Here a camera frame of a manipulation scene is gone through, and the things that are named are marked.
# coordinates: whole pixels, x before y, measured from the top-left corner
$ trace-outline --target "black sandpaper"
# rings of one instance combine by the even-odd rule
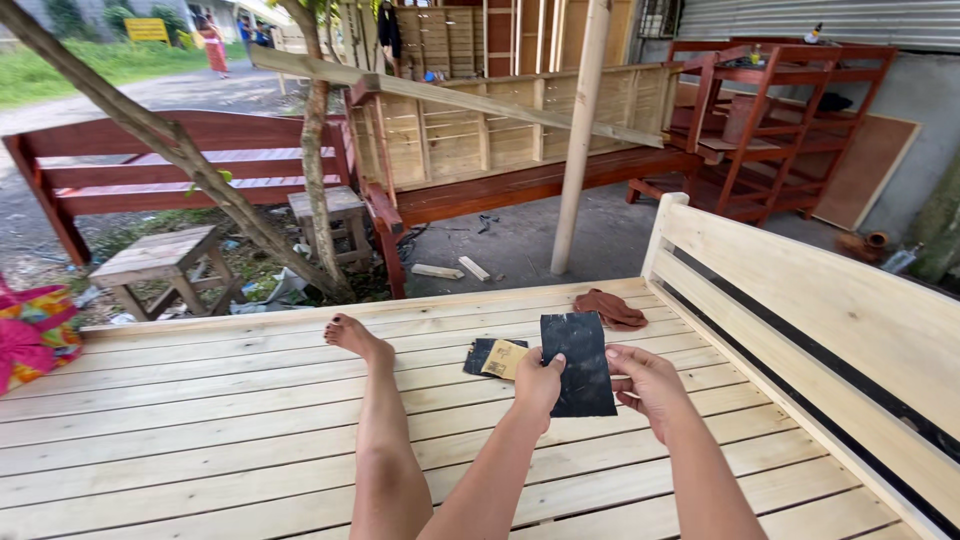
[[[464,373],[500,379],[500,377],[494,375],[493,373],[484,373],[481,371],[483,369],[483,365],[487,363],[487,356],[490,356],[490,351],[493,350],[493,343],[495,341],[495,339],[490,339],[488,337],[478,337],[473,340],[473,347],[471,348],[470,352],[467,353],[467,361],[464,362]],[[529,347],[526,341],[521,341],[519,339],[506,339],[505,341],[509,341],[514,345],[519,345],[520,347]]]
[[[596,311],[540,316],[543,365],[566,356],[560,398],[550,416],[616,416],[610,368],[604,356],[603,326]]]

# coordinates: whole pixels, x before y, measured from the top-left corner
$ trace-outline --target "red skirt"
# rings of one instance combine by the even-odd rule
[[[206,43],[206,59],[210,62],[210,69],[227,71],[227,58],[224,57],[224,48],[220,43]]]

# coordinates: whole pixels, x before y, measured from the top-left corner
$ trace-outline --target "colorful fabric bag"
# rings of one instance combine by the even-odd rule
[[[66,285],[13,292],[0,275],[0,395],[80,356],[76,315]]]

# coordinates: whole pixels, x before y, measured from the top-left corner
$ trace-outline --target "brown cloth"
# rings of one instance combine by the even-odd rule
[[[649,323],[643,311],[627,307],[622,298],[600,289],[591,289],[578,296],[573,302],[573,310],[577,313],[596,311],[603,324],[616,331],[639,330]]]

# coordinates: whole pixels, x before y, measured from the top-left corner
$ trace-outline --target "corrugated metal wall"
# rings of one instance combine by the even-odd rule
[[[685,0],[680,38],[823,37],[960,52],[960,0]]]

